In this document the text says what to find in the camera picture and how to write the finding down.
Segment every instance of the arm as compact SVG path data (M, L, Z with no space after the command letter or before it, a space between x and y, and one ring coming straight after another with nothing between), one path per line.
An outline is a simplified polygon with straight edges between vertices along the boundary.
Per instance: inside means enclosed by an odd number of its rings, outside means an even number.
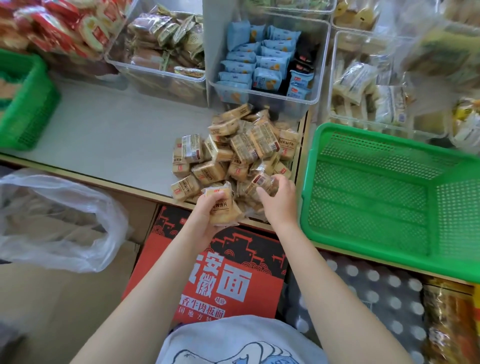
M71 364L154 363L197 255L220 230L208 223L223 192L202 195L152 269L86 342Z
M387 328L332 271L297 224L295 185L276 175L279 189L257 192L282 243L329 363L411 364Z

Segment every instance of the white plastic bag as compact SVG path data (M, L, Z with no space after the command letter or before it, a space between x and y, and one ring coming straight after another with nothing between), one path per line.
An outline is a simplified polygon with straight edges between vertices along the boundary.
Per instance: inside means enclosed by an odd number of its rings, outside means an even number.
M128 228L123 207L103 192L32 169L0 178L0 259L99 272Z

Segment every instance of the blue snack package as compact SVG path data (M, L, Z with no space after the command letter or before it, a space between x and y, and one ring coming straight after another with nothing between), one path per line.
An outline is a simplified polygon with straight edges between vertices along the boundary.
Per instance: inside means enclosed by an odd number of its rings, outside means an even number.
M256 63L255 53L253 52L228 52L227 60L243 63Z
M268 37L271 40L291 40L293 39L295 43L300 37L301 32L293 32L291 30L280 29L274 27L273 25L268 27Z
M281 50L270 49L267 47L262 47L260 55L264 57L278 57L278 58L288 58L290 62L294 56L293 52L282 52Z
M296 86L305 89L309 88L308 84L315 76L313 73L304 74L294 70L291 70L290 74L292 75L292 78L290 79L290 86Z
M251 73L219 72L218 78L220 81L240 82L241 84L247 85L252 83Z
M278 91L282 83L282 74L280 71L268 70L266 68L256 68L253 72L253 87L262 90Z
M282 78L287 77L288 58L257 56L257 67L280 71Z
M310 92L311 92L310 90L305 90L304 88L290 85L288 87L287 97L293 97L299 100L305 100L305 98Z
M250 41L250 22L231 22L227 29L227 48L232 51L235 47Z
M295 50L297 42L293 39L291 40L270 40L266 39L262 42L262 45L270 48L281 50L282 52L293 52Z
M234 52L259 53L260 52L260 42L242 44L241 46L236 47L233 51Z
M232 73L253 73L255 65L251 63L242 63L235 61L221 61L225 67L225 71Z
M264 39L265 25L250 25L250 41L261 42Z
M247 84L241 84L239 82L230 82L230 81L218 81L218 85L222 86L229 86L229 87L235 87L238 89L250 89ZM233 91L233 90L225 90L223 88L216 88L216 92L218 93L218 97L220 97L220 100L223 102L228 102L231 104L246 104L248 102L248 93L247 92L241 92L241 91Z

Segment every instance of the white shelf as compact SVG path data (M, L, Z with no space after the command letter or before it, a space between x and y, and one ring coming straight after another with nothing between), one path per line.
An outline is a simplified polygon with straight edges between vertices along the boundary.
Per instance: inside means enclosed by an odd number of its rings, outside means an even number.
M175 138L207 134L213 110L65 79L37 147L2 153L170 196Z

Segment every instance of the hand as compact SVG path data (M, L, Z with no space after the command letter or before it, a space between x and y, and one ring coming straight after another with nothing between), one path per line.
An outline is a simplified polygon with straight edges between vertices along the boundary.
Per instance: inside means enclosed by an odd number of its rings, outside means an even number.
M223 227L212 226L209 222L210 210L212 210L215 202L223 197L223 191L215 192L209 196L201 195L190 217L180 230L188 243L194 244L198 254L208 248L215 234L224 229Z
M281 174L276 174L273 177L278 182L278 192L275 197L270 197L262 187L257 187L257 193L264 206L265 216L274 229L280 224L297 226L295 184Z

